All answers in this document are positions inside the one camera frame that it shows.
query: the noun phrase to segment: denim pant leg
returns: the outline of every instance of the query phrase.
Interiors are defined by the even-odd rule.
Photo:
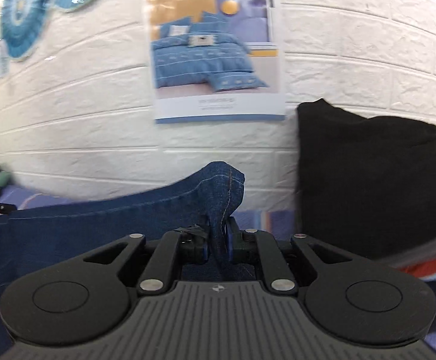
[[[224,162],[210,163],[170,186],[99,202],[40,207],[0,216],[0,295],[13,280],[130,233],[159,239],[169,230],[210,219],[212,258],[184,270],[185,278],[251,278],[226,256],[222,227],[243,198],[244,175]],[[0,322],[0,353],[10,345]]]

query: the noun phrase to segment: blue pillow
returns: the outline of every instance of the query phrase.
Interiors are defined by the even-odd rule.
[[[207,33],[221,33],[222,22],[214,21],[210,23],[193,23],[190,28],[190,33],[207,32]]]
[[[217,91],[230,91],[231,89],[250,89],[268,87],[256,74],[244,71],[232,71],[212,74],[208,76],[208,82]]]
[[[228,19],[220,13],[203,12],[201,21],[203,23],[221,23],[221,31],[228,32]]]
[[[159,37],[166,38],[169,34],[170,26],[190,26],[191,16],[182,17],[181,19],[169,21],[168,23],[163,23],[159,27]]]

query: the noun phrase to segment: yellow ball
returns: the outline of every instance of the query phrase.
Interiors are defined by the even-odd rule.
[[[234,15],[239,11],[239,3],[234,0],[223,1],[221,11],[227,15]]]

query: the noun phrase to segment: white brick wall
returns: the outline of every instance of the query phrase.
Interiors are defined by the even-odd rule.
[[[296,104],[436,123],[436,0],[283,0],[288,119],[181,125],[152,118],[141,2],[53,12],[0,80],[0,163],[22,184],[101,199],[224,160],[246,175],[242,209],[289,208]]]

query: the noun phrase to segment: crosshair logo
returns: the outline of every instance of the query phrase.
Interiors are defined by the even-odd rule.
[[[226,288],[221,284],[217,284],[216,286],[211,287],[211,289],[216,292],[221,292],[224,291]]]

